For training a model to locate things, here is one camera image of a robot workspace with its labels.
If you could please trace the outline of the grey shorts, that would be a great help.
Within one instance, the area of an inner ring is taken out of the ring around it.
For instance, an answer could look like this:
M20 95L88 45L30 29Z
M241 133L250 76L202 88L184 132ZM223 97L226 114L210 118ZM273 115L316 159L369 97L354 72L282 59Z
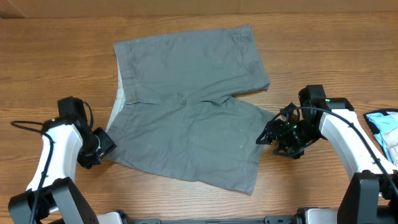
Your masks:
M118 92L108 159L155 175L252 194L271 112L239 94L270 85L250 26L114 45Z

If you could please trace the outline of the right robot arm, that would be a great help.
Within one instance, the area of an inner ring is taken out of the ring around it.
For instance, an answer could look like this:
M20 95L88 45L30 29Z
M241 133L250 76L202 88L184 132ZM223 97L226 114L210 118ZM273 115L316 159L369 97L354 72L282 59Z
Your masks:
M298 93L264 127L256 144L274 144L273 153L300 158L319 139L336 151L350 179L338 208L300 208L289 216L271 216L265 223L397 223L397 167L366 135L346 98L329 98L322 85Z

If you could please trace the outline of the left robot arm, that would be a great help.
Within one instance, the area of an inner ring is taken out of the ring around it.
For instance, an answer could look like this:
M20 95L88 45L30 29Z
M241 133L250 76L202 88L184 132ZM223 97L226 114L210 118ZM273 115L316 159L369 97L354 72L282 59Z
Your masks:
M41 123L43 149L26 191L8 205L14 223L41 223L60 212L57 223L127 223L121 210L97 215L75 185L77 165L90 169L116 148L102 128L93 128L91 108L79 98L58 100L59 116Z

